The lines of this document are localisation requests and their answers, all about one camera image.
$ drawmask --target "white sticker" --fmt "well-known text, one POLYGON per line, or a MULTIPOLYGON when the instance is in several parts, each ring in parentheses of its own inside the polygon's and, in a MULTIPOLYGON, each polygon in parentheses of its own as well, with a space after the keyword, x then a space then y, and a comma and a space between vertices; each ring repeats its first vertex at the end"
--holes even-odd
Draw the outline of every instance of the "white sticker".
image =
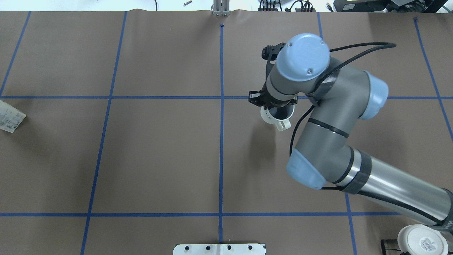
POLYGON ((12 133, 25 117, 26 115, 16 108, 0 101, 0 129, 12 133))
POLYGON ((429 237, 422 237, 420 239, 420 247, 427 252, 435 252, 437 250, 438 244, 429 237))
POLYGON ((343 6, 343 10, 352 10, 356 4, 348 4, 343 6))

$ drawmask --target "black band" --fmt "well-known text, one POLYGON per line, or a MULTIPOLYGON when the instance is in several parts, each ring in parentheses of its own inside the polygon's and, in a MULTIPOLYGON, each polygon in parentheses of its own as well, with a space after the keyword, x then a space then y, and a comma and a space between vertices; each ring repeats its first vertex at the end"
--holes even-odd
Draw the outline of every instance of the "black band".
POLYGON ((327 79, 325 79, 319 86, 315 87, 312 93, 305 94, 309 99, 310 102, 314 106, 319 106, 318 101, 325 95, 327 92, 330 91, 334 83, 337 81, 338 75, 340 74, 340 70, 331 74, 327 79))
POLYGON ((360 164, 360 171, 354 176, 352 181, 342 190, 343 192, 349 194, 357 194, 363 188, 365 183, 370 178, 371 174, 371 157, 370 155, 366 154, 365 152, 360 152, 362 157, 362 163, 360 164))
POLYGON ((330 130, 330 131, 332 131, 332 132, 334 132, 334 133, 337 133, 337 134, 339 134, 339 135, 341 135, 341 136, 344 136, 344 137, 346 137, 346 138, 349 137, 349 134, 346 133, 346 132, 344 132, 343 130, 340 130, 340 129, 336 128, 336 127, 332 127, 331 125, 329 125, 329 124, 327 124, 327 123, 324 123, 324 122, 322 122, 322 121, 319 121, 319 120, 317 120, 317 119, 309 118, 309 119, 308 119, 308 122, 311 122, 311 123, 313 123, 313 124, 319 125, 319 126, 321 126, 321 127, 323 127, 323 128, 327 128, 328 130, 330 130))
POLYGON ((447 232, 452 232, 453 231, 453 193, 449 191, 448 189, 443 189, 447 192, 448 196, 450 197, 450 212, 448 213, 447 217, 443 221, 443 224, 441 226, 429 226, 432 229, 438 230, 438 231, 447 231, 447 232))
POLYGON ((344 172, 344 174, 336 181, 332 182, 332 184, 337 184, 341 181, 344 180, 344 178, 346 178, 346 176, 349 174, 349 172, 351 171, 351 168, 352 168, 352 164, 354 163, 354 149, 349 147, 351 149, 351 158, 349 159, 349 164, 346 168, 346 171, 344 172))

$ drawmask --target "robotic arm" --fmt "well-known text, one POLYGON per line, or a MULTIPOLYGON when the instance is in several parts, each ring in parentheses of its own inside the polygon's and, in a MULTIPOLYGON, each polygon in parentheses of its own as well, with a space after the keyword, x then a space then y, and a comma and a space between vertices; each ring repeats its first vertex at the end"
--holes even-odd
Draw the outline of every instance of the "robotic arm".
POLYGON ((330 57, 326 43, 314 34, 267 46, 262 57, 268 60, 266 82, 260 91, 249 92, 249 102, 278 112, 297 103, 303 92, 315 106, 290 156, 289 175, 313 189, 336 184, 338 190, 365 195, 453 234, 452 192, 346 145, 356 121, 373 118, 384 106, 384 81, 349 65, 338 68, 341 61, 330 57))

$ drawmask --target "mug handle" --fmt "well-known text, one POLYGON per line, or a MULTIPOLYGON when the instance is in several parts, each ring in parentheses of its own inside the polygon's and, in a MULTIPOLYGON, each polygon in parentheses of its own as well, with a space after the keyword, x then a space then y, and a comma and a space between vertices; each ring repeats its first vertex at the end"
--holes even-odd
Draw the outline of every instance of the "mug handle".
POLYGON ((277 122, 275 125, 279 131, 283 131, 291 127, 291 122, 289 122, 289 119, 285 119, 277 122))

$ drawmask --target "metal bracket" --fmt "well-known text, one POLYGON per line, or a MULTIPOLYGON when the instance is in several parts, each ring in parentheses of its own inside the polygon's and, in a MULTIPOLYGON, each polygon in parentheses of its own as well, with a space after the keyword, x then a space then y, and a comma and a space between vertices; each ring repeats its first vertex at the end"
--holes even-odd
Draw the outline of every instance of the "metal bracket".
POLYGON ((214 0, 212 13, 214 16, 230 16, 230 0, 214 0))
POLYGON ((266 255, 265 244, 177 245, 173 255, 266 255))

